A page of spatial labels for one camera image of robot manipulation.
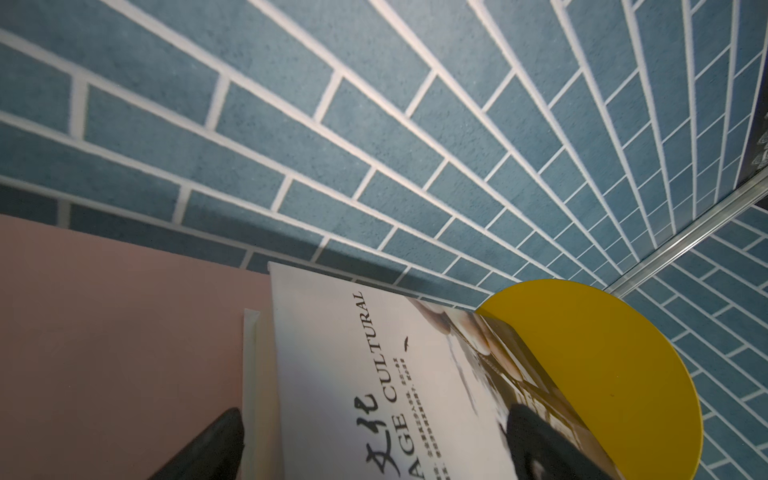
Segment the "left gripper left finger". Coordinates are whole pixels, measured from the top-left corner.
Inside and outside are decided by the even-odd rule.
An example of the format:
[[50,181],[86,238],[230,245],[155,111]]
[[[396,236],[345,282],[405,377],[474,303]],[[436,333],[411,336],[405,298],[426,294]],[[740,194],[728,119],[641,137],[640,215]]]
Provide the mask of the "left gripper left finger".
[[227,409],[150,479],[234,480],[242,460],[244,436],[240,410]]

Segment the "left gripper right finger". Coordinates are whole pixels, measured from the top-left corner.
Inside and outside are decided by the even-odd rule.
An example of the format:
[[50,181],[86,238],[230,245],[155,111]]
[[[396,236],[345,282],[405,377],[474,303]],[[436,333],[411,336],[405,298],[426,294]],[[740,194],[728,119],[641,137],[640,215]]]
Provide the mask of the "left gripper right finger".
[[510,406],[506,441],[518,479],[610,479],[525,405]]

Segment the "Heritage Cultural book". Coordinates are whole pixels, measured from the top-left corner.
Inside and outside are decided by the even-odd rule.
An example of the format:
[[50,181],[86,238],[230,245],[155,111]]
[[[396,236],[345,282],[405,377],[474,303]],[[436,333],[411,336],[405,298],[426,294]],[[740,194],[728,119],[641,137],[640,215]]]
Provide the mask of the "Heritage Cultural book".
[[245,386],[269,479],[518,479],[522,404],[610,479],[621,470],[507,323],[269,260]]

